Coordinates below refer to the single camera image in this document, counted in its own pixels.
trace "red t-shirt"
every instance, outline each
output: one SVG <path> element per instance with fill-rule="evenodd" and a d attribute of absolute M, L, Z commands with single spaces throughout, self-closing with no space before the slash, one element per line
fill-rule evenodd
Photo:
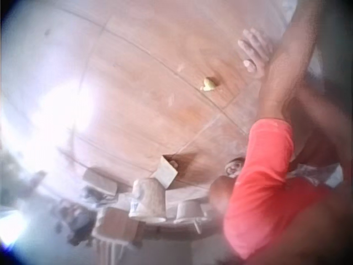
<path fill-rule="evenodd" d="M 253 125 L 247 158 L 224 218 L 226 238 L 243 259 L 269 244 L 300 211 L 329 193 L 326 186 L 315 187 L 304 178 L 286 180 L 292 153 L 288 123 L 261 119 Z"/>

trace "wooden surface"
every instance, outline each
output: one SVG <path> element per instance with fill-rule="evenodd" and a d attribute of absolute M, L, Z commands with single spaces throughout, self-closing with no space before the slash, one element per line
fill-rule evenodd
<path fill-rule="evenodd" d="M 246 151 L 259 84 L 237 41 L 250 27 L 278 40 L 278 2 L 21 1 L 2 27 L 4 143 L 24 160 L 59 150 L 57 181 L 96 167 L 131 185 L 169 155 L 167 201 L 204 197 Z M 214 91 L 199 90 L 205 77 Z"/>

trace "man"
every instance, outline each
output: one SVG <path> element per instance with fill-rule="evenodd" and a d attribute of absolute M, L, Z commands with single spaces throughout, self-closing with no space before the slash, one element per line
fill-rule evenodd
<path fill-rule="evenodd" d="M 233 189 L 231 181 L 222 177 L 224 181 L 218 179 L 210 190 L 211 203 L 226 209 L 226 238 L 248 264 L 321 264 L 323 259 L 340 256 L 339 251 L 351 240 L 351 230 L 347 229 L 352 220 L 349 196 L 333 193 L 323 185 L 315 187 L 303 178 L 285 179 L 293 153 L 287 110 L 296 95 L 334 143 L 346 181 L 351 180 L 350 122 L 308 89 L 304 80 L 321 9 L 319 0 L 299 2 L 269 62 L 260 91 L 258 121 L 250 131 L 242 172 Z M 261 58 L 266 50 L 257 52 L 253 47 L 266 47 L 265 40 L 256 30 L 245 33 L 247 42 L 239 45 L 252 59 L 251 67 L 263 66 Z"/>

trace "bright light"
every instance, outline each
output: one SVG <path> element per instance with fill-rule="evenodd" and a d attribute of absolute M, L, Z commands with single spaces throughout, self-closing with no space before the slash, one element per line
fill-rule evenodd
<path fill-rule="evenodd" d="M 18 211 L 13 211 L 13 213 L 1 218 L 0 238 L 5 247 L 7 248 L 15 243 L 26 227 L 27 223 Z"/>

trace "small yellow item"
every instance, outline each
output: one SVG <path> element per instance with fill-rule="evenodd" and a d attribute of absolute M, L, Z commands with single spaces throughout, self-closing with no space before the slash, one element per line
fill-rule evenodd
<path fill-rule="evenodd" d="M 204 79 L 204 86 L 200 88 L 203 91 L 211 91 L 216 88 L 216 84 L 213 83 L 209 78 Z"/>

